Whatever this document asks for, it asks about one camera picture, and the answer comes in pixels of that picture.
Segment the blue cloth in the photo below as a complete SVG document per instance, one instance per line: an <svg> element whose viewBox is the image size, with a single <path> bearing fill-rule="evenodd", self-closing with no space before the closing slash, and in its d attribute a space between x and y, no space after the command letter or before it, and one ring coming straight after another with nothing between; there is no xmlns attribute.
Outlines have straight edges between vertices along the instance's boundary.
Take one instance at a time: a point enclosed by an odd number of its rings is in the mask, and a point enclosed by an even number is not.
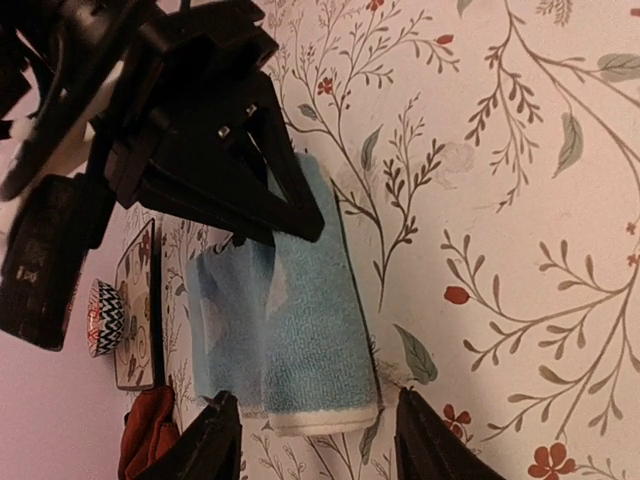
<svg viewBox="0 0 640 480"><path fill-rule="evenodd" d="M338 433L373 423L378 394L337 201L317 161L300 162L326 223L316 243L275 232L275 249L247 241L188 265L194 384L283 434Z"/></svg>

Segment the tablecloth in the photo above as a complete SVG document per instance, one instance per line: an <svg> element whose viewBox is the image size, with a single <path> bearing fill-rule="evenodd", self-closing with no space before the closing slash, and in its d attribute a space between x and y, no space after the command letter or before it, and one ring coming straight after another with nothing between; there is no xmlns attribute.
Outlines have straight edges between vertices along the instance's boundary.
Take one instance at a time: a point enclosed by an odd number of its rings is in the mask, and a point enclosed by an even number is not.
<svg viewBox="0 0 640 480"><path fill-rule="evenodd" d="M387 403L415 388L509 479L640 478L640 8L261 5L295 147L337 185ZM158 218L184 428L185 265L227 234ZM313 439L245 420L243 479L395 479L393 413Z"/></svg>

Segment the pink wall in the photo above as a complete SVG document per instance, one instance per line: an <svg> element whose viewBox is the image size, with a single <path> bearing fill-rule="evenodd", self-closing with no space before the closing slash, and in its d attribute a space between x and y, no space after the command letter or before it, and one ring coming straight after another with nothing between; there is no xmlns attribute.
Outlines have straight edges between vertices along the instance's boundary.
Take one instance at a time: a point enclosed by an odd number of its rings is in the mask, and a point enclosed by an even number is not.
<svg viewBox="0 0 640 480"><path fill-rule="evenodd" d="M115 388L113 359L89 357L85 305L95 277L112 281L122 250L121 211L81 277L60 353L0 332L0 477L114 480L128 402Z"/></svg>

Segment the floral pattern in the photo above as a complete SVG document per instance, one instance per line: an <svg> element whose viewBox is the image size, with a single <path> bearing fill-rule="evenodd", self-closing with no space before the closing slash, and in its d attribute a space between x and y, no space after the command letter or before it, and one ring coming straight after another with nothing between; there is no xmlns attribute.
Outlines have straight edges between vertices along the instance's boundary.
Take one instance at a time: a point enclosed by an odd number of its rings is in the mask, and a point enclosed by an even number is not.
<svg viewBox="0 0 640 480"><path fill-rule="evenodd" d="M640 478L640 10L259 3L294 145L341 203L386 408L311 439L245 419L243 480L395 480L405 385L505 478ZM129 235L152 216L184 428L199 412L185 268L229 236L138 206Z"/></svg>

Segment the white trim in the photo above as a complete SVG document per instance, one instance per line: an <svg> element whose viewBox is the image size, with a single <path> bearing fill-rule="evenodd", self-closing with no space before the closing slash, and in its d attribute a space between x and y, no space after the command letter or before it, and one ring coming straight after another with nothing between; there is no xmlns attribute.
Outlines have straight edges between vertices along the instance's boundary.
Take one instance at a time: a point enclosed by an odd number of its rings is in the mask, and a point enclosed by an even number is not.
<svg viewBox="0 0 640 480"><path fill-rule="evenodd" d="M270 414L269 423L279 437L333 435L367 428L376 421L378 406L348 410L321 410L289 414Z"/></svg>

